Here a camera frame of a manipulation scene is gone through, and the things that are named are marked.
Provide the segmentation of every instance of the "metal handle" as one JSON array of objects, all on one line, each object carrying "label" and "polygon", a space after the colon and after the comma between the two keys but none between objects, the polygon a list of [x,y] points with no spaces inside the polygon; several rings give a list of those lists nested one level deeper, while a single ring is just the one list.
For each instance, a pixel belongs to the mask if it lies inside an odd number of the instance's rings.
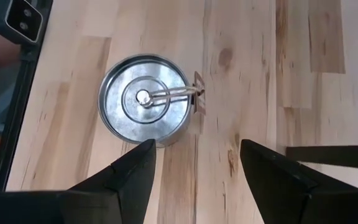
[{"label": "metal handle", "polygon": [[204,93],[204,90],[199,90],[194,86],[184,86],[184,87],[176,87],[169,88],[167,90],[157,90],[149,92],[147,90],[138,91],[136,94],[136,99],[140,105],[147,107],[150,106],[153,102],[158,100],[167,100],[170,98],[178,97],[178,96],[191,96],[191,95],[201,95]]}]

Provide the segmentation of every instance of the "black edge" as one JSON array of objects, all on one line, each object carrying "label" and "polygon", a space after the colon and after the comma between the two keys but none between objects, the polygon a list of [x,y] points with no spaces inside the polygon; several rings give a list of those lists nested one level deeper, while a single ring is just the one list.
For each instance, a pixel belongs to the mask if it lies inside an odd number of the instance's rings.
[{"label": "black edge", "polygon": [[285,155],[294,161],[358,168],[358,146],[287,147]]},{"label": "black edge", "polygon": [[16,151],[17,141],[19,139],[25,109],[30,96],[32,81],[39,55],[44,41],[45,31],[49,20],[52,0],[39,1],[37,9],[41,11],[44,17],[44,28],[41,31],[40,42],[38,45],[22,49],[22,65],[16,80],[16,86],[13,92],[11,105],[6,118],[5,128],[2,132],[0,143],[0,191],[5,191],[11,166]]}]

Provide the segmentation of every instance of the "black pointed object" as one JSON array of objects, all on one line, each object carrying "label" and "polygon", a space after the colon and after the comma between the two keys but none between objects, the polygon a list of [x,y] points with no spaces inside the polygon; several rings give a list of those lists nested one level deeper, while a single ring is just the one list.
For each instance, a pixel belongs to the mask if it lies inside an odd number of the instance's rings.
[{"label": "black pointed object", "polygon": [[251,140],[241,162],[265,224],[358,224],[358,188]]},{"label": "black pointed object", "polygon": [[154,140],[66,191],[0,192],[0,223],[144,221],[155,172]]}]

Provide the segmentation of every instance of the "silver tin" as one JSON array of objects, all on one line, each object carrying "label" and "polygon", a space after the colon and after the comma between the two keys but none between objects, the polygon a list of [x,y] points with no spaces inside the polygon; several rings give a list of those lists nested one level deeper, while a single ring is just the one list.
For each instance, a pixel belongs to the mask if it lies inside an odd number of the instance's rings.
[{"label": "silver tin", "polygon": [[125,58],[104,78],[98,108],[107,128],[117,137],[138,144],[156,139],[169,146],[186,131],[190,122],[191,97],[159,100],[144,107],[144,91],[188,86],[185,74],[171,61],[152,54]]}]

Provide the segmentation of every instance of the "wood knot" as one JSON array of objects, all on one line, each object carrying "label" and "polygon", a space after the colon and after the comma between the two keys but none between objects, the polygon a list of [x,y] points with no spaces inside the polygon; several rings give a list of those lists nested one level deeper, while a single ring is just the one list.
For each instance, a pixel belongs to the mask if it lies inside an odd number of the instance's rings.
[{"label": "wood knot", "polygon": [[233,59],[233,50],[230,48],[224,48],[219,53],[218,64],[220,67],[223,67],[225,70],[230,68],[231,60]]}]

